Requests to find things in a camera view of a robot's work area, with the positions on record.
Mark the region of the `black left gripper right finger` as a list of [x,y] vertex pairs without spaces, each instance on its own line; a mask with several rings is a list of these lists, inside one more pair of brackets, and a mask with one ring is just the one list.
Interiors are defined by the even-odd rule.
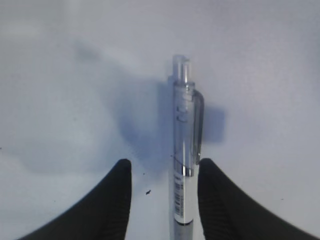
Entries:
[[239,188],[210,158],[199,162],[198,209],[206,240],[315,240]]

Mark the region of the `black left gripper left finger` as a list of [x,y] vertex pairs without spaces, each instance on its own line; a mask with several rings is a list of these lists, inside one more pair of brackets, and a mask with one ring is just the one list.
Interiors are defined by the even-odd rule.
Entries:
[[132,163],[120,159],[80,201],[23,240],[124,240],[132,202]]

